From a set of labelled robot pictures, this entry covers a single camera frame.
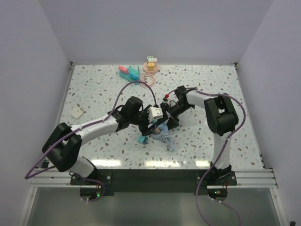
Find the brown pink plug adapter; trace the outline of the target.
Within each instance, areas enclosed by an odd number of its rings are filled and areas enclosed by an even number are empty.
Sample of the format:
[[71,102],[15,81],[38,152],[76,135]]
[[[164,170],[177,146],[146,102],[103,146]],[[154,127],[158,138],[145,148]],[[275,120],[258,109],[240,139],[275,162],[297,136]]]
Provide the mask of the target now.
[[161,132],[161,130],[159,128],[155,128],[153,130],[153,134],[159,134]]

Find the teal plug adapter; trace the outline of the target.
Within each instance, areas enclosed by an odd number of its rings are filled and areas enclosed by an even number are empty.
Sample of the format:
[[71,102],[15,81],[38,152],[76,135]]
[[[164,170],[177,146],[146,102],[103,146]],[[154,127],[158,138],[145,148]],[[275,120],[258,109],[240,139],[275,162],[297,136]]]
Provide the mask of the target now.
[[138,141],[139,144],[142,144],[142,145],[147,145],[149,143],[148,137],[147,136],[142,136],[142,135],[140,135],[138,137],[137,141]]

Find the yellow plug adapter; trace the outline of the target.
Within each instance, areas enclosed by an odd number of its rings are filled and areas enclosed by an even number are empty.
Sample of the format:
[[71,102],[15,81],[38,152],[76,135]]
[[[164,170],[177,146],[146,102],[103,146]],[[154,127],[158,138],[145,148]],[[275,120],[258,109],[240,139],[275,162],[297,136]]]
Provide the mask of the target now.
[[155,67],[156,67],[156,65],[155,65],[155,63],[148,63],[148,71],[154,71],[155,70]]

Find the pink round power socket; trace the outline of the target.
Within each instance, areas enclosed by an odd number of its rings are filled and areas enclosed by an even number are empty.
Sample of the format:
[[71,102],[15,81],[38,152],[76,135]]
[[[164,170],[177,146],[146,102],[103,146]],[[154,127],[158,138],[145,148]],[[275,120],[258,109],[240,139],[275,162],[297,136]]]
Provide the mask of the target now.
[[143,64],[143,70],[146,73],[154,75],[154,74],[156,74],[158,72],[159,66],[158,66],[158,64],[145,62]]

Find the blue round power socket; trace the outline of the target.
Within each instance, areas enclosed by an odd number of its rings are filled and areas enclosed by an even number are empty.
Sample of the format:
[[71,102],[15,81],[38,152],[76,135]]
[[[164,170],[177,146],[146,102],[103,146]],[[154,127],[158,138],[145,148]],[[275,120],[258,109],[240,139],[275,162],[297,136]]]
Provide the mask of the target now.
[[161,132],[159,134],[152,133],[151,134],[152,138],[158,139],[158,140],[161,140],[164,142],[166,142],[168,139],[171,139],[169,129],[166,124],[162,123],[162,124],[158,125],[157,128],[159,128],[161,130]]

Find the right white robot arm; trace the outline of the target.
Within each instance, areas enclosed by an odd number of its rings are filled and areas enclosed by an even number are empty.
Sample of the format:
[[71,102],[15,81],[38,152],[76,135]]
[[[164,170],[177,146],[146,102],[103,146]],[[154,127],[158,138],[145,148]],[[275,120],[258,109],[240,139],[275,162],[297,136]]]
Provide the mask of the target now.
[[220,185],[226,180],[226,175],[231,173],[230,141],[240,129],[236,127],[239,118],[232,102],[240,102],[228,94],[208,94],[198,88],[180,86],[172,92],[178,101],[171,105],[168,102],[169,95],[166,94],[160,105],[163,113],[168,116],[168,129],[179,126],[179,115],[185,111],[196,106],[205,110],[207,125],[214,135],[214,156],[204,177],[213,184]]

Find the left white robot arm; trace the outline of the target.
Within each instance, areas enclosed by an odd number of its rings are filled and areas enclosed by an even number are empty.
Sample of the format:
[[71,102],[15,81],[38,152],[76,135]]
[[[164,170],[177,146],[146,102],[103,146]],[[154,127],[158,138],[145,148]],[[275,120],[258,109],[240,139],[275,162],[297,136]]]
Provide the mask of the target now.
[[142,106],[142,100],[130,97],[125,105],[97,120],[73,126],[60,123],[42,152],[59,172],[74,172],[81,175],[81,180],[87,185],[92,185],[97,181],[96,167],[79,157],[81,146],[100,136],[123,130],[130,124],[137,125],[143,136],[150,134],[154,130],[152,122],[161,116],[161,112],[157,106],[149,105],[141,110]]

